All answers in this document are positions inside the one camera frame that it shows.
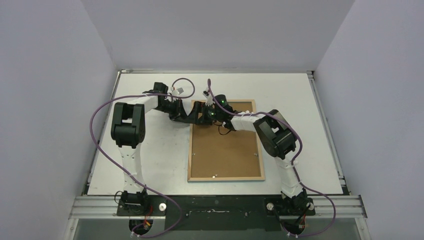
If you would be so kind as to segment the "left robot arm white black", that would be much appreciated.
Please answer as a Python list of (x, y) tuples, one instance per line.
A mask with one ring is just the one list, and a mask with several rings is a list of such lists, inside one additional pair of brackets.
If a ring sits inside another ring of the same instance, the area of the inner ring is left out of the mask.
[(154, 83), (153, 89), (143, 96), (114, 104), (111, 138), (115, 141), (122, 160), (124, 187), (119, 206), (144, 215), (150, 211), (151, 201), (145, 188), (141, 164), (141, 143), (146, 135), (145, 114), (153, 109), (165, 113), (178, 113), (182, 88)]

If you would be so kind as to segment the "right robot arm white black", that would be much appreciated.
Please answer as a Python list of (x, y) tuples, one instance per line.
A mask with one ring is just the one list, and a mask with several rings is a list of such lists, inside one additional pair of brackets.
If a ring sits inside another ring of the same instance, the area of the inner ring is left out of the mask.
[(237, 111), (223, 94), (212, 96), (206, 94), (206, 101), (193, 101), (189, 114), (193, 125), (220, 126), (231, 132), (247, 131), (255, 133), (266, 153), (275, 159), (280, 177), (282, 207), (290, 215), (298, 211), (304, 213), (314, 210), (314, 204), (308, 199), (295, 167), (295, 158), (287, 160), (286, 156), (302, 148), (299, 135), (291, 128), (281, 113), (273, 109), (270, 112)]

